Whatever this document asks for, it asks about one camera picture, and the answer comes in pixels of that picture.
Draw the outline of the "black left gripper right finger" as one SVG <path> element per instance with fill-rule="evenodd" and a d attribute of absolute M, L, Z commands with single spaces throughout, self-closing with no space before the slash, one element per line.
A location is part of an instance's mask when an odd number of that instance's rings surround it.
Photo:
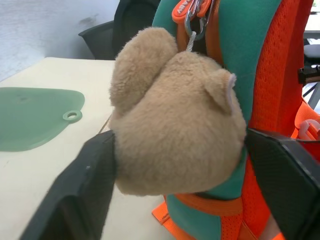
<path fill-rule="evenodd" d="M 320 143 L 248 129 L 257 183 L 286 240 L 320 238 Z"/>

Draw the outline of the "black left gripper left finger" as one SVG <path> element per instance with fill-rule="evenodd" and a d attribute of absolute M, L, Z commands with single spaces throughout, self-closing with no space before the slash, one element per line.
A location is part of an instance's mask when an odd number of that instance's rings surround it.
<path fill-rule="evenodd" d="M 55 179 L 20 239 L 101 239 L 117 172 L 114 143 L 109 130 L 83 145 Z"/>

